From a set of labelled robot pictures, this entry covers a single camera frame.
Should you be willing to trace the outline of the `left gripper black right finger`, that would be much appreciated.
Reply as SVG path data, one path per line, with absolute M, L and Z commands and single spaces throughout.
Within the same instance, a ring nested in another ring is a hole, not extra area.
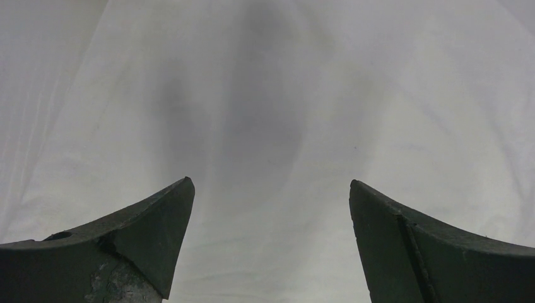
M 363 182 L 349 206 L 372 302 L 533 302 L 534 249 L 480 236 Z

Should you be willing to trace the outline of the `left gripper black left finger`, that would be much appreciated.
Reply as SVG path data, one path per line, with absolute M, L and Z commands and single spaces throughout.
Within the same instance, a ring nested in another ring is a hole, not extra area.
M 195 187 L 144 200 L 42 241 L 1 245 L 2 302 L 161 302 L 170 296 Z

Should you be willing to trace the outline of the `white t shirt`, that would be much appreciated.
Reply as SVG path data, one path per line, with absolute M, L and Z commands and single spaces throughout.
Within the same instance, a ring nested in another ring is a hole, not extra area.
M 533 246 L 534 2 L 1 2 L 1 242 L 186 176 L 171 302 L 368 302 L 353 179 Z

